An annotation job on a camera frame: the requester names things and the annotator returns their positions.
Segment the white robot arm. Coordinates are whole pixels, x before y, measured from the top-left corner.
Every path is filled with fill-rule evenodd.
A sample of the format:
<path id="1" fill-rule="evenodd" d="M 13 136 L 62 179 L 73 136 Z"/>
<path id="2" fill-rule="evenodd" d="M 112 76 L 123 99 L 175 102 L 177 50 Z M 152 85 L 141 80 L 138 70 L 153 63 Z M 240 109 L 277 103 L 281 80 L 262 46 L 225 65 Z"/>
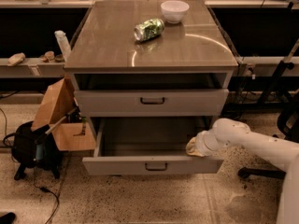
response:
<path id="1" fill-rule="evenodd" d="M 205 157 L 231 146 L 242 146 L 284 171 L 277 224 L 299 224 L 299 145 L 293 141 L 255 133 L 243 122 L 218 119 L 208 131 L 186 146 L 191 156 Z"/>

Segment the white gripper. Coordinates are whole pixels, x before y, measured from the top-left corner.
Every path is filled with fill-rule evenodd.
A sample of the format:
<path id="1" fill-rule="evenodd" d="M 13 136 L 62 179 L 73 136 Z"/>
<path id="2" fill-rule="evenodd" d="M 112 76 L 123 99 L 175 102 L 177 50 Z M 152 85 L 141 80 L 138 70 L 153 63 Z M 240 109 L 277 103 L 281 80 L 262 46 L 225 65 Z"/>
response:
<path id="1" fill-rule="evenodd" d="M 205 157 L 210 156 L 214 152 L 220 150 L 222 148 L 222 143 L 217 140 L 213 132 L 202 131 L 190 139 L 186 145 L 186 148 L 190 148 L 186 149 L 186 153 L 189 156 Z"/>

